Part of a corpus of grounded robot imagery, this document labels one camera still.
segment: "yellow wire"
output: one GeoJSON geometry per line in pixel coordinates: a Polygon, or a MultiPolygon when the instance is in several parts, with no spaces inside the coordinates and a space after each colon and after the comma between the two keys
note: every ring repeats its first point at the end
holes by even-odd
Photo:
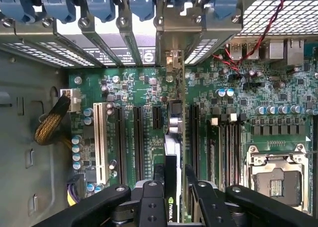
{"type": "Polygon", "coordinates": [[[68,191],[68,204],[69,204],[69,206],[73,206],[76,204],[75,200],[73,200],[73,198],[71,197],[69,191],[68,191]]]}

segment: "ventilation grille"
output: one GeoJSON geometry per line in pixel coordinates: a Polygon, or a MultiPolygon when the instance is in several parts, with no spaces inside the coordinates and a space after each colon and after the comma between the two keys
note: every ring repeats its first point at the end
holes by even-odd
{"type": "Polygon", "coordinates": [[[91,67],[94,66],[92,63],[90,63],[89,61],[83,59],[82,57],[76,55],[75,53],[69,51],[68,49],[58,45],[55,42],[39,42],[40,45],[44,46],[45,48],[56,52],[84,67],[91,67]]]}
{"type": "Polygon", "coordinates": [[[56,57],[52,57],[51,55],[48,55],[44,52],[36,50],[32,47],[26,46],[23,43],[3,43],[3,45],[6,45],[6,46],[13,48],[13,49],[16,49],[20,52],[27,53],[29,55],[36,57],[36,58],[43,59],[47,62],[54,63],[54,64],[59,65],[61,67],[73,67],[74,66],[73,64],[65,62],[65,61],[58,59],[56,57]]]}
{"type": "MultiPolygon", "coordinates": [[[[238,36],[261,35],[279,3],[279,0],[256,0],[245,11],[244,28],[238,36]]],[[[318,0],[285,1],[268,32],[268,35],[313,34],[318,34],[318,0]]]]}
{"type": "Polygon", "coordinates": [[[186,65],[195,64],[200,60],[213,46],[218,42],[218,39],[203,39],[200,44],[194,49],[191,55],[185,60],[186,65]]]}

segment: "screw head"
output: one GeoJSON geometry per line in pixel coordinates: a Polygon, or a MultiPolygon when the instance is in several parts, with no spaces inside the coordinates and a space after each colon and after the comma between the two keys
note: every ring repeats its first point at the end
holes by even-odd
{"type": "Polygon", "coordinates": [[[237,193],[241,192],[241,190],[236,186],[232,188],[232,191],[237,192],[237,193]]]}
{"type": "Polygon", "coordinates": [[[125,190],[125,187],[117,187],[116,188],[116,191],[123,191],[123,190],[125,190]]]}
{"type": "Polygon", "coordinates": [[[157,183],[153,181],[153,182],[149,182],[148,185],[150,185],[150,186],[157,186],[157,183]]]}
{"type": "Polygon", "coordinates": [[[205,182],[199,182],[198,185],[201,187],[205,187],[207,184],[205,182]]]}

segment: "screw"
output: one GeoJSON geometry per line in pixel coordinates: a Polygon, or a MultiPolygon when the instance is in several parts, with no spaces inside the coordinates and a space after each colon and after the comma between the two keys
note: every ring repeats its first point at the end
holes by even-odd
{"type": "Polygon", "coordinates": [[[149,182],[148,185],[150,185],[150,186],[157,186],[157,183],[155,183],[155,182],[153,181],[153,182],[149,182]]]}
{"type": "Polygon", "coordinates": [[[201,17],[201,16],[197,16],[197,17],[195,18],[195,22],[196,22],[196,23],[200,23],[201,20],[202,20],[202,17],[201,17]]]}
{"type": "Polygon", "coordinates": [[[9,18],[4,18],[1,20],[2,21],[2,25],[6,28],[12,27],[13,25],[13,20],[9,19],[9,18]]]}
{"type": "Polygon", "coordinates": [[[123,190],[125,190],[125,187],[117,187],[116,188],[116,191],[123,191],[123,190]]]}
{"type": "Polygon", "coordinates": [[[241,190],[236,186],[232,188],[232,191],[237,192],[237,193],[241,192],[241,190]]]}
{"type": "Polygon", "coordinates": [[[53,21],[52,21],[51,18],[43,18],[43,19],[42,19],[42,25],[43,25],[43,27],[45,27],[45,28],[51,26],[52,22],[53,22],[53,21]]]}
{"type": "Polygon", "coordinates": [[[205,187],[207,184],[205,182],[199,182],[198,185],[201,187],[205,187]]]}
{"type": "Polygon", "coordinates": [[[82,26],[82,27],[87,27],[89,26],[89,19],[87,17],[82,17],[80,20],[79,20],[79,26],[82,26]]]}

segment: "perforated metal panel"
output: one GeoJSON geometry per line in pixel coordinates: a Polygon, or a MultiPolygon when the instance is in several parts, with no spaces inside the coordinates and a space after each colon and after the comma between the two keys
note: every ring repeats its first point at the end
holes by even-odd
{"type": "MultiPolygon", "coordinates": [[[[245,11],[244,28],[238,36],[262,34],[279,3],[279,0],[256,0],[245,11]]],[[[268,35],[315,34],[318,34],[318,0],[285,1],[268,32],[268,35]]]]}
{"type": "Polygon", "coordinates": [[[73,64],[70,64],[70,63],[65,62],[63,60],[60,60],[56,57],[48,55],[48,54],[41,52],[39,50],[36,50],[32,47],[26,46],[23,43],[3,43],[3,45],[8,46],[8,47],[13,48],[13,49],[16,49],[20,52],[24,52],[24,53],[27,53],[29,55],[35,56],[36,58],[46,60],[47,62],[57,64],[57,65],[62,66],[62,67],[73,67],[74,66],[73,64]]]}

